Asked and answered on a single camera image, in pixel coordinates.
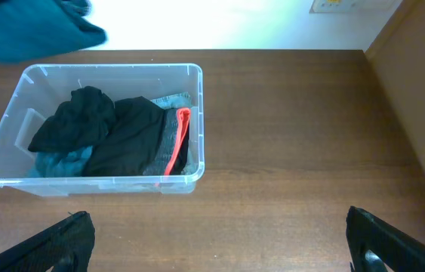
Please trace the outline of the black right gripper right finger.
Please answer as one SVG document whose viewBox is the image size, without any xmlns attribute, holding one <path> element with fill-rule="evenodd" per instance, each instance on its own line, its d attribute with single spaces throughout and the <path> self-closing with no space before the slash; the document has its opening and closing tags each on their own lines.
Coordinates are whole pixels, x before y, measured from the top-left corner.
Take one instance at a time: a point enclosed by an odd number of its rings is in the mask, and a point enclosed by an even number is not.
<svg viewBox="0 0 425 272">
<path fill-rule="evenodd" d="M 352 272 L 425 272 L 425 245 L 364 209 L 350 207 L 346 240 Z"/>
</svg>

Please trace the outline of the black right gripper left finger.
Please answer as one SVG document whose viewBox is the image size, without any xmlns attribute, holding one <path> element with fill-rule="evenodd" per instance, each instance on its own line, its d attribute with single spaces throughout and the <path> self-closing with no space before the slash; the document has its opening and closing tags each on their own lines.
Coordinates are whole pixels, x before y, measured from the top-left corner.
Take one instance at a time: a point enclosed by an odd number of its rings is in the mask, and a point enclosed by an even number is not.
<svg viewBox="0 0 425 272">
<path fill-rule="evenodd" d="M 87 272 L 94 243 L 91 215 L 76 212 L 0 253 L 0 272 Z"/>
</svg>

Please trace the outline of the small blue cloth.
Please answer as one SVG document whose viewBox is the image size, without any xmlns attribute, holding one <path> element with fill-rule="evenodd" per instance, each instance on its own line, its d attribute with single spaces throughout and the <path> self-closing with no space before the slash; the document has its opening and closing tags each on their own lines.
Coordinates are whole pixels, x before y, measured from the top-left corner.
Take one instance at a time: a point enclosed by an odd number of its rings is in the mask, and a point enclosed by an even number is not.
<svg viewBox="0 0 425 272">
<path fill-rule="evenodd" d="M 91 158 L 93 147 L 83 147 L 69 153 L 38 152 L 28 178 L 73 178 L 82 176 Z"/>
</svg>

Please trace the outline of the black cloth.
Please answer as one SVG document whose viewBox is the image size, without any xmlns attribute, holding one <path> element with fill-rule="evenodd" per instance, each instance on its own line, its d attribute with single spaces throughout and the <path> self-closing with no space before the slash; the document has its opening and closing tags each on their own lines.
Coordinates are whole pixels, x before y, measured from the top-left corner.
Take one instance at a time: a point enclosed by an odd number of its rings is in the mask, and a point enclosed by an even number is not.
<svg viewBox="0 0 425 272">
<path fill-rule="evenodd" d="M 86 86 L 71 92 L 33 136 L 34 153 L 69 153 L 100 143 L 115 123 L 115 104 L 100 89 Z"/>
</svg>

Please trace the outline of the black shorts red grey waistband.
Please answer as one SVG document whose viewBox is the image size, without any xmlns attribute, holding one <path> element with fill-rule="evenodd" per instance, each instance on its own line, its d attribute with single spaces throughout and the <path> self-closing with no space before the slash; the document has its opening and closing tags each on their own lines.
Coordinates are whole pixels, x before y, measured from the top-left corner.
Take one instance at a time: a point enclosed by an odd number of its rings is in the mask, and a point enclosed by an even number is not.
<svg viewBox="0 0 425 272">
<path fill-rule="evenodd" d="M 174 175 L 182 149 L 189 148 L 192 108 L 164 110 L 145 97 L 115 102 L 116 123 L 94 147 L 85 177 Z"/>
</svg>

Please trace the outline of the light blue jeans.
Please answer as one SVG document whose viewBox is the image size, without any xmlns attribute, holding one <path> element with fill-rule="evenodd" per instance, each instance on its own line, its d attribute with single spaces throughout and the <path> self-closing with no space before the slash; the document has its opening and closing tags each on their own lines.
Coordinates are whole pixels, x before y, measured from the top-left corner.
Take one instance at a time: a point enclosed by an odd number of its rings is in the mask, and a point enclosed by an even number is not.
<svg viewBox="0 0 425 272">
<path fill-rule="evenodd" d="M 193 107 L 192 97 L 187 92 L 171 94 L 168 96 L 152 99 L 152 102 L 161 107 L 164 110 L 171 108 L 182 108 L 186 107 L 191 109 Z M 175 169 L 172 171 L 174 175 L 191 175 L 195 170 L 195 163 L 192 160 L 192 153 L 189 148 L 181 150 L 179 158 L 182 162 L 185 163 L 183 167 L 176 165 Z"/>
</svg>

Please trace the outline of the dark blue jeans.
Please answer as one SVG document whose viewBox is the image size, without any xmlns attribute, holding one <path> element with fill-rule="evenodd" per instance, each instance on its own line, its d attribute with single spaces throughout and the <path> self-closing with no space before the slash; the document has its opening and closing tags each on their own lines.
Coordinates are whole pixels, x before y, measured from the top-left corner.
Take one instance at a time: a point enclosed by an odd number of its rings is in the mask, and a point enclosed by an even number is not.
<svg viewBox="0 0 425 272">
<path fill-rule="evenodd" d="M 86 0 L 0 0 L 0 63 L 19 63 L 94 47 L 104 29 L 85 19 Z"/>
</svg>

